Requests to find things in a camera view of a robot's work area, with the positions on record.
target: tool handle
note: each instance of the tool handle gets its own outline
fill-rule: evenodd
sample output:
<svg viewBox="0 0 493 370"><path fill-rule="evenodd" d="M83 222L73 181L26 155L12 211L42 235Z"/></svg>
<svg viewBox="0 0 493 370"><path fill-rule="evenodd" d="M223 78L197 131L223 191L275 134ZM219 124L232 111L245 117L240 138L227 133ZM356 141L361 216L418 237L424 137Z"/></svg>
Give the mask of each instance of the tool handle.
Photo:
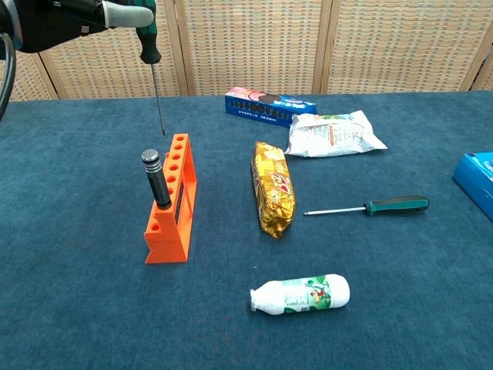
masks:
<svg viewBox="0 0 493 370"><path fill-rule="evenodd" d="M386 200L369 200L364 206L366 213L374 215L380 212L407 213L426 210L430 200L423 195L404 195Z"/></svg>
<svg viewBox="0 0 493 370"><path fill-rule="evenodd" d="M156 47L156 2L154 0L126 0L127 5L143 6L153 12L153 23L147 27L136 29L137 36L142 44L141 60L145 64L156 64L161 60L161 54Z"/></svg>

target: blue cardboard box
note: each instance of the blue cardboard box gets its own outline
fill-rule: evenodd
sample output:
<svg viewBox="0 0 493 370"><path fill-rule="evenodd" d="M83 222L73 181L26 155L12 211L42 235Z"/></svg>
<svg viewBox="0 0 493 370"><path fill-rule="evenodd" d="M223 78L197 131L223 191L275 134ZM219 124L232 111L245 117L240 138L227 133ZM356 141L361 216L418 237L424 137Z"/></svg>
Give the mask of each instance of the blue cardboard box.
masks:
<svg viewBox="0 0 493 370"><path fill-rule="evenodd" d="M315 103L243 87L231 88L225 95L225 104L229 114L288 128L293 114L317 113Z"/></svg>
<svg viewBox="0 0 493 370"><path fill-rule="evenodd" d="M493 221L493 152L465 154L453 178Z"/></svg>

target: snack bag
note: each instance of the snack bag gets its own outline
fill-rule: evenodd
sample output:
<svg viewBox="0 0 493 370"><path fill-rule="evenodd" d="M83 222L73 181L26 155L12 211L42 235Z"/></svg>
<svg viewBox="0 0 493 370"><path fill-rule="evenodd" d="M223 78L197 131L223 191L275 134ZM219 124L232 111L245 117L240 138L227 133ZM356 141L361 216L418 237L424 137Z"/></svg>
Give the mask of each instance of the snack bag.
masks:
<svg viewBox="0 0 493 370"><path fill-rule="evenodd" d="M280 239L293 220L295 209L293 185L282 149L255 143L252 174L260 228Z"/></svg>
<svg viewBox="0 0 493 370"><path fill-rule="evenodd" d="M293 116L289 146L292 156L344 156L375 149L387 149L374 134L363 111L333 116Z"/></svg>

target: gold snack bag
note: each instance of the gold snack bag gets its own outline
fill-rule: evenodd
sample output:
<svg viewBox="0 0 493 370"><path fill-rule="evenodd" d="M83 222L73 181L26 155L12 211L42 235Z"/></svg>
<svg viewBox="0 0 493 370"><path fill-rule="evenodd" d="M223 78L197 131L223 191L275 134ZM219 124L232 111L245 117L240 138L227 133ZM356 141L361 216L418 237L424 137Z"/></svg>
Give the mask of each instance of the gold snack bag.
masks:
<svg viewBox="0 0 493 370"><path fill-rule="evenodd" d="M275 146L256 142L252 174L260 228L280 239L293 220L295 209L293 184L283 151Z"/></svg>

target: green label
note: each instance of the green label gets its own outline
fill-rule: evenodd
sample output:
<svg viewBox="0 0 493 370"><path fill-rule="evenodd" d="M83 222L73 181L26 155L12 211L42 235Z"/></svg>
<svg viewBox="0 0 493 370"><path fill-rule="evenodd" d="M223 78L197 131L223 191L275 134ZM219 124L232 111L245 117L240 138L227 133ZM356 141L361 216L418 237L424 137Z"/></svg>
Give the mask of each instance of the green label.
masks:
<svg viewBox="0 0 493 370"><path fill-rule="evenodd" d="M347 121L353 120L353 117L351 114L333 114L333 115L325 115L321 116L322 119L345 119Z"/></svg>
<svg viewBox="0 0 493 370"><path fill-rule="evenodd" d="M284 313L330 308L330 286L325 276L285 280Z"/></svg>

